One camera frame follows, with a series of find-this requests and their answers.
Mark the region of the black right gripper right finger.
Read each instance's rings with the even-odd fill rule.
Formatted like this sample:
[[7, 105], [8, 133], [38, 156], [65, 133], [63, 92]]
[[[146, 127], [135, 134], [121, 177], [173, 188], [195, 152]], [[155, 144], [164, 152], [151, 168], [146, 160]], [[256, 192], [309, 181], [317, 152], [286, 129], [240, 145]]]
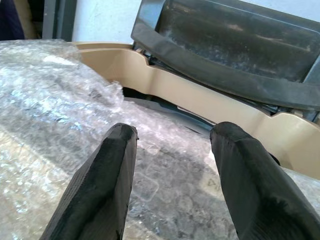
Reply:
[[319, 239], [316, 210], [259, 140], [225, 121], [211, 129], [210, 143], [239, 239]]

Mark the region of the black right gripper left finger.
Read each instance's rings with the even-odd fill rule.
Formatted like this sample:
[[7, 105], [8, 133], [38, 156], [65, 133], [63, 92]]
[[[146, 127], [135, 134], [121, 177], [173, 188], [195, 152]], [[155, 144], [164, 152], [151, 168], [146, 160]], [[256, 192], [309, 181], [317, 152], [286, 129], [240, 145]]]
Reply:
[[47, 224], [42, 240], [121, 240], [137, 153], [138, 132], [113, 125], [76, 171]]

